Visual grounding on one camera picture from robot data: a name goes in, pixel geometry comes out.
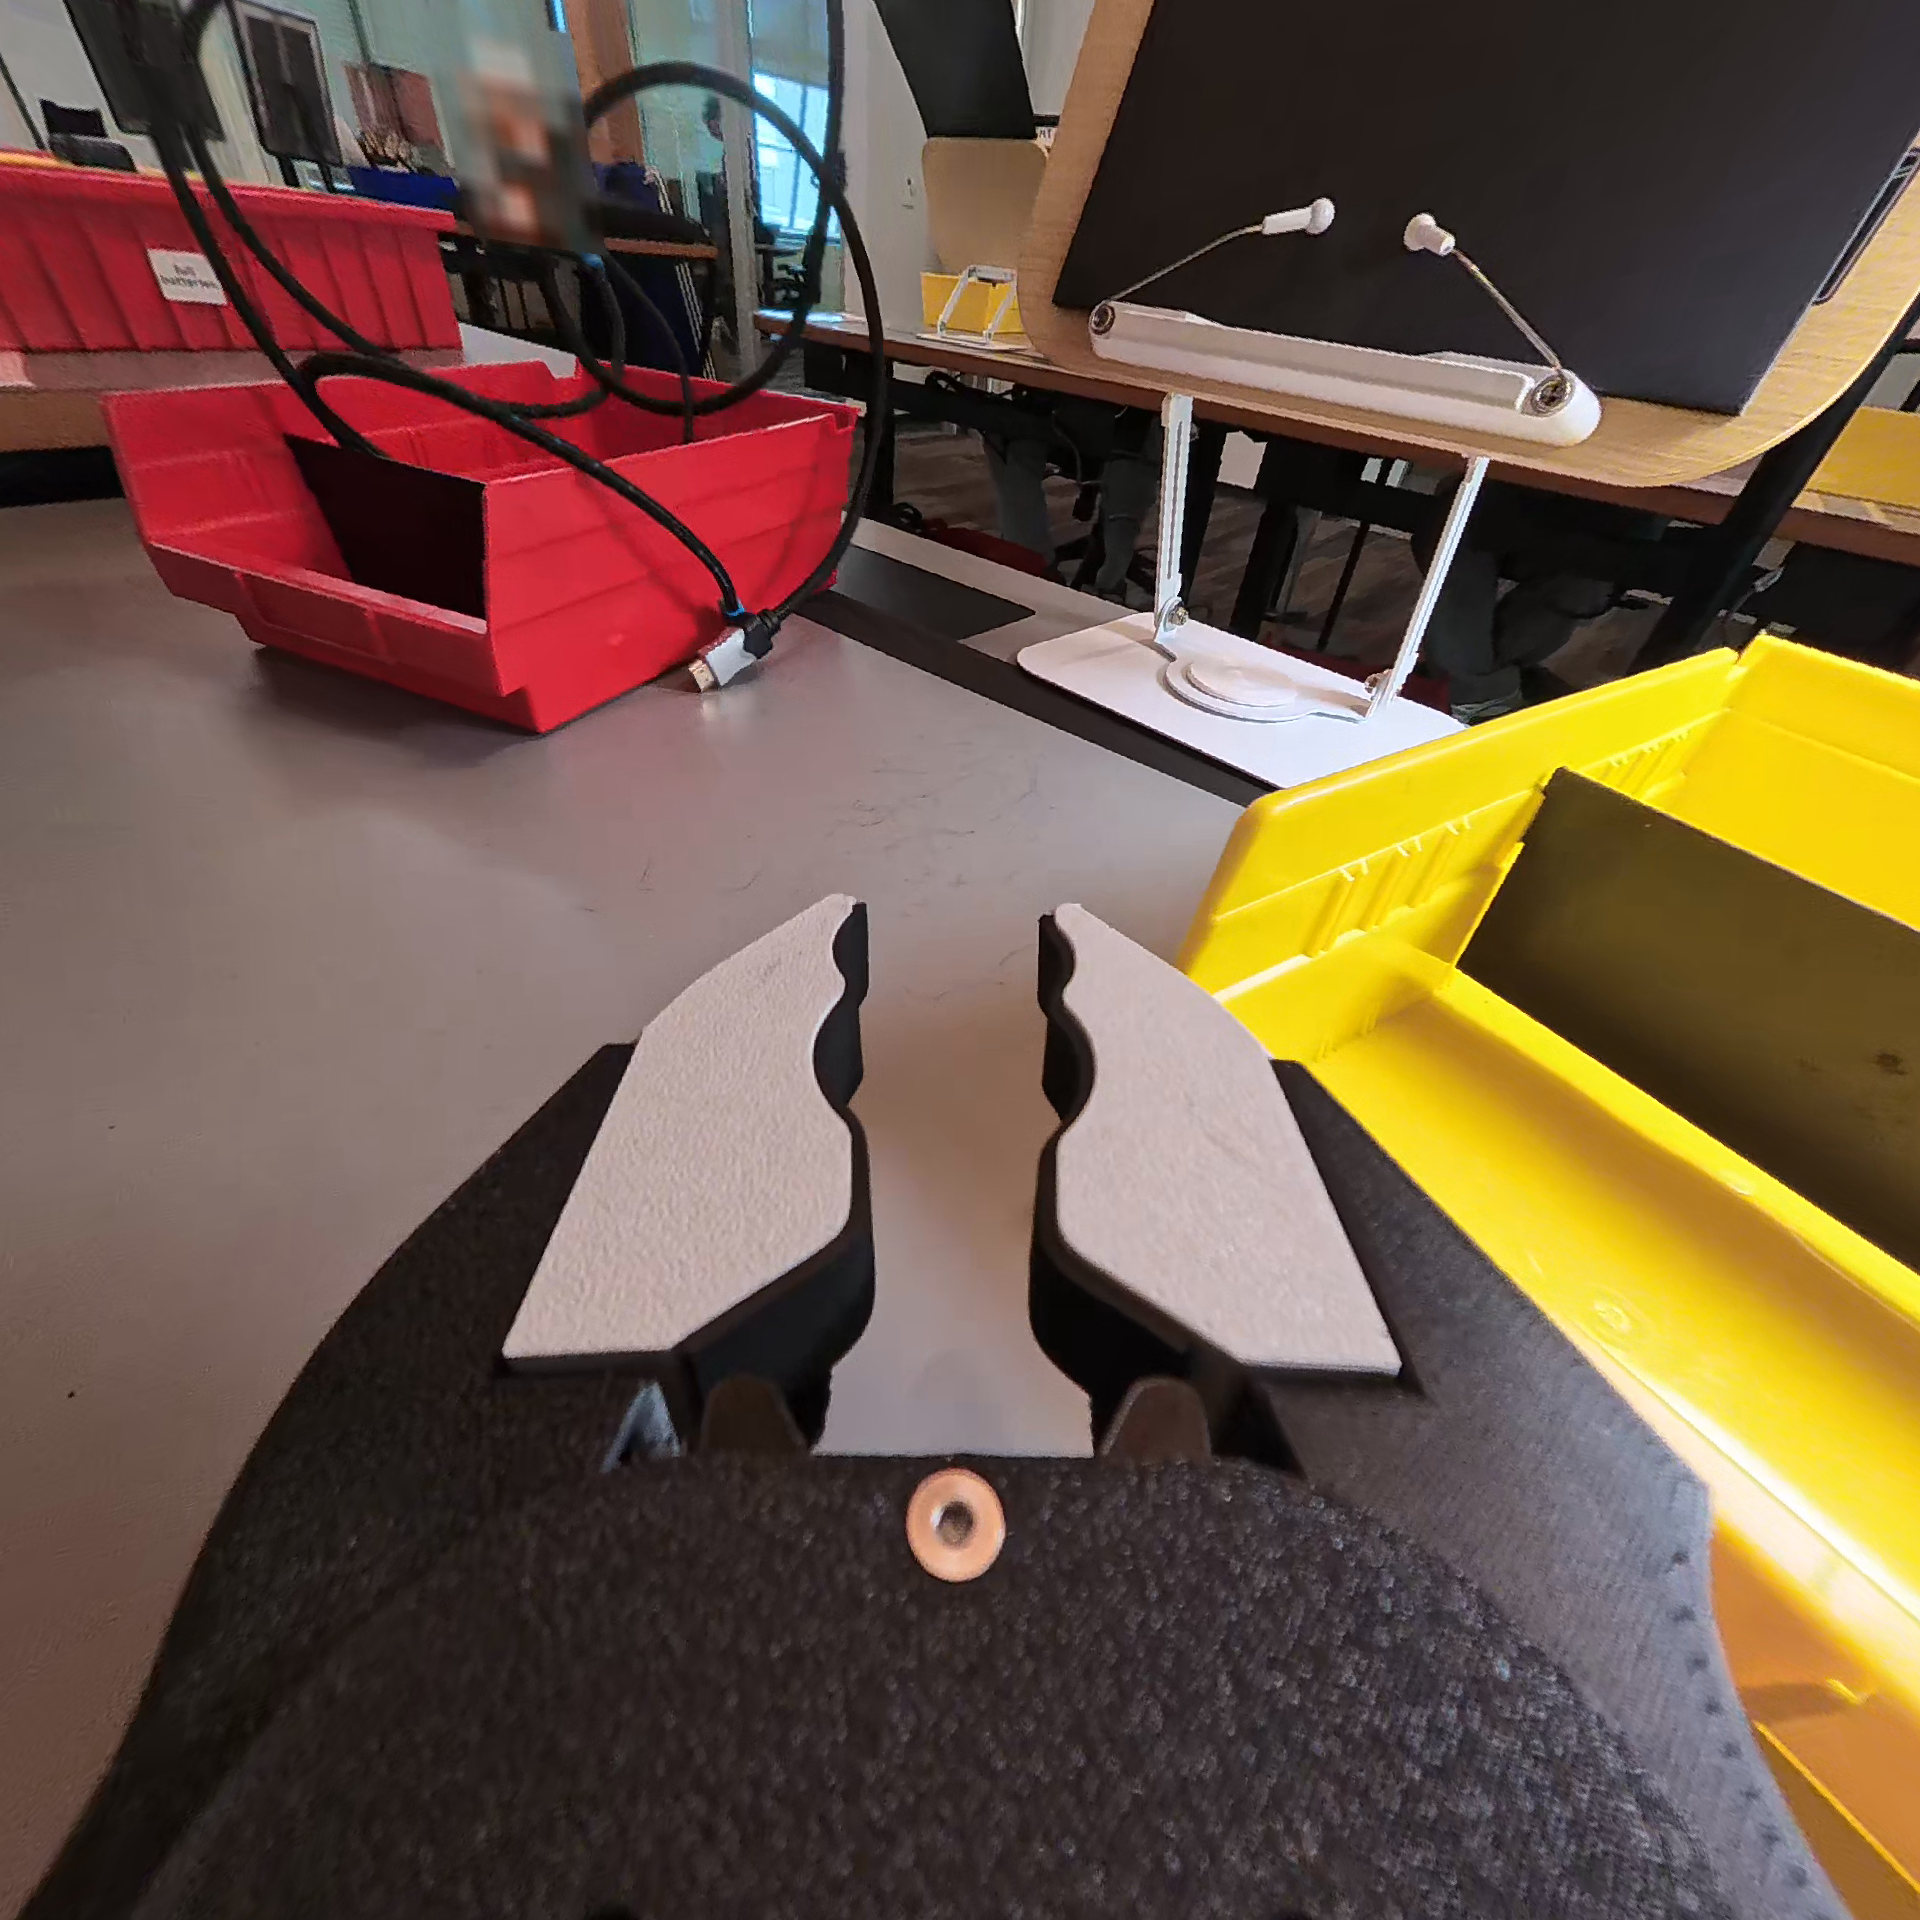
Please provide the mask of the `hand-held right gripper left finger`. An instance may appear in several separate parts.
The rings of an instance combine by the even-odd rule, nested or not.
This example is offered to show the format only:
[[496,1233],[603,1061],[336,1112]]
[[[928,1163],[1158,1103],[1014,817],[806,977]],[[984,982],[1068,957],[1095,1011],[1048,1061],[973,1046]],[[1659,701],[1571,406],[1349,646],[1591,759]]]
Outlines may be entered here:
[[639,1031],[502,1339],[512,1369],[691,1353],[852,1223],[851,1092],[820,1040],[856,1013],[864,957],[864,903],[824,895]]

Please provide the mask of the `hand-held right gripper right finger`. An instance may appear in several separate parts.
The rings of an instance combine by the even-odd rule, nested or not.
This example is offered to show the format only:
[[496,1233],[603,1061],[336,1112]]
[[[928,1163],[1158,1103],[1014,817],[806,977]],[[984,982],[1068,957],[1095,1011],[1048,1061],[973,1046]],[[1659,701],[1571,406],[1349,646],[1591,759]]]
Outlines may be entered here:
[[1078,903],[1039,924],[1030,1327],[1070,1380],[1395,1379],[1402,1350],[1263,1046]]

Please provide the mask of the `red plastic bin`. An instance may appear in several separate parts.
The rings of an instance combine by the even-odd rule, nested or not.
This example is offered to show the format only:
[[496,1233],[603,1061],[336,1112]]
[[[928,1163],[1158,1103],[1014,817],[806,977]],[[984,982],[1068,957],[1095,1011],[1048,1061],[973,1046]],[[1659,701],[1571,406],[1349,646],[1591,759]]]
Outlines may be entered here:
[[[770,608],[838,531],[856,412],[762,390],[696,420],[683,441],[675,376],[638,372],[638,387],[667,414],[605,399],[547,428],[699,537],[744,611]],[[485,483],[487,616],[346,579],[284,444],[334,439],[285,384],[103,403],[136,535],[171,593],[228,613],[262,648],[533,734],[719,637],[724,600],[707,565],[573,464],[390,381],[336,374],[323,396],[375,455]]]
[[[462,344],[436,212],[251,182],[231,196],[278,265],[370,342],[397,351]],[[253,344],[165,175],[4,152],[2,348]]]

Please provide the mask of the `black bin divider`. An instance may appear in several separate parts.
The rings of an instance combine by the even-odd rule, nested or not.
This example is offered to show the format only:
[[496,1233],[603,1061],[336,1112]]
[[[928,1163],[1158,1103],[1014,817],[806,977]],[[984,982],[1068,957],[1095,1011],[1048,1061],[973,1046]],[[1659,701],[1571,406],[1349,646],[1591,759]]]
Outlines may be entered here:
[[1562,769],[1458,967],[1916,1265],[1914,928]]
[[346,579],[463,616],[487,616],[487,487],[334,441],[285,436]]

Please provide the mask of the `black panel on stand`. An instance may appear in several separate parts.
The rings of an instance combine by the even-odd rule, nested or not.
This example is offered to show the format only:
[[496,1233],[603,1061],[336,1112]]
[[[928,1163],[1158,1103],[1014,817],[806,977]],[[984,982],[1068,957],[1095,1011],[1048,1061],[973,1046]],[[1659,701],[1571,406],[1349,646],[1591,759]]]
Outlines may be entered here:
[[262,1],[231,1],[228,11],[262,151],[346,166],[318,21]]
[[202,65],[184,47],[179,1],[64,1],[112,120],[154,132],[151,108],[173,108],[205,139],[223,139]]

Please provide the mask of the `wooden office desk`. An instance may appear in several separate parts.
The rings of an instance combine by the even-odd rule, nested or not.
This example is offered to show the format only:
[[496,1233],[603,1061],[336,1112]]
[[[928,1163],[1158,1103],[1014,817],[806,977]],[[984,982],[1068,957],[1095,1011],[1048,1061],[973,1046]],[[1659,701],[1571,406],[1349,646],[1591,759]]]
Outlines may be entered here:
[[[896,417],[1010,435],[1056,432],[1058,398],[1158,412],[1163,396],[1128,380],[1086,374],[1032,351],[983,351],[917,332],[883,336]],[[870,392],[869,324],[815,312],[798,344],[804,381],[838,399]],[[1805,493],[1838,435],[1862,406],[1843,398],[1813,424],[1750,464],[1675,487],[1622,487],[1494,456],[1486,484],[1530,501],[1573,497],[1574,518],[1544,556],[1598,565],[1628,591],[1659,593],[1675,613],[1694,588],[1723,585],[1718,615],[1758,613],[1765,625],[1867,665],[1916,670],[1916,512]],[[1366,464],[1453,476],[1461,456],[1415,446],[1396,428],[1254,420],[1234,399],[1192,403],[1192,452],[1183,508],[1187,568],[1195,568],[1230,435],[1263,444],[1254,492],[1263,501],[1254,556],[1240,575],[1238,613],[1256,588],[1279,581],[1303,535],[1283,539],[1287,512],[1322,512],[1406,535],[1435,524],[1431,495],[1365,477]]]

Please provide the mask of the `wooden support post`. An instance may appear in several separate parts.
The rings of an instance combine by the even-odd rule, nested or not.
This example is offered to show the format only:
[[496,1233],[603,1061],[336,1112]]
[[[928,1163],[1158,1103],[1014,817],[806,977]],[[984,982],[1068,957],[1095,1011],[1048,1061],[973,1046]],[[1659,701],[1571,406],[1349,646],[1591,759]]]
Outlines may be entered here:
[[[566,39],[582,101],[596,89],[618,80],[635,65],[631,5],[626,1],[565,1]],[[595,161],[643,161],[644,142],[635,97],[608,108],[587,131],[587,151]]]

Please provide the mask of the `wooden edged table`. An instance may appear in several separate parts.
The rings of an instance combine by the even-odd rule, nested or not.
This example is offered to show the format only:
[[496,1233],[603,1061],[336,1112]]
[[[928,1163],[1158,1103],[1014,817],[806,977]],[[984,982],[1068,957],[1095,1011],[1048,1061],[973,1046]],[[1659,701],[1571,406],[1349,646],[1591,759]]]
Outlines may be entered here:
[[258,349],[31,351],[2,349],[2,449],[107,446],[106,398],[284,381]]

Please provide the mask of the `white board stand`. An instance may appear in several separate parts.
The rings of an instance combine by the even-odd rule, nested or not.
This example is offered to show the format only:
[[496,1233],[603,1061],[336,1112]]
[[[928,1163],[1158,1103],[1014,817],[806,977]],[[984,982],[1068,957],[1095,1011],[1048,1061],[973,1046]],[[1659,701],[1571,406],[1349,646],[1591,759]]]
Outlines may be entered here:
[[940,340],[958,340],[983,351],[1024,351],[1027,334],[1018,301],[1018,271],[992,263],[970,263],[954,276],[933,321]]
[[[1573,447],[1599,424],[1598,392],[1498,289],[1431,212],[1415,212],[1404,249],[1458,265],[1534,349],[1534,361],[1470,351],[1390,351],[1204,319],[1146,304],[1163,267],[1092,307],[1088,342],[1103,361],[1160,380],[1158,542],[1147,613],[1037,640],[1018,654],[1030,679],[1247,776],[1349,772],[1448,731],[1404,694],[1464,543],[1491,470],[1491,446]],[[1192,398],[1224,384],[1413,424],[1438,424],[1472,452],[1452,493],[1423,582],[1390,665],[1351,679],[1295,663],[1192,616],[1183,579],[1183,508]]]

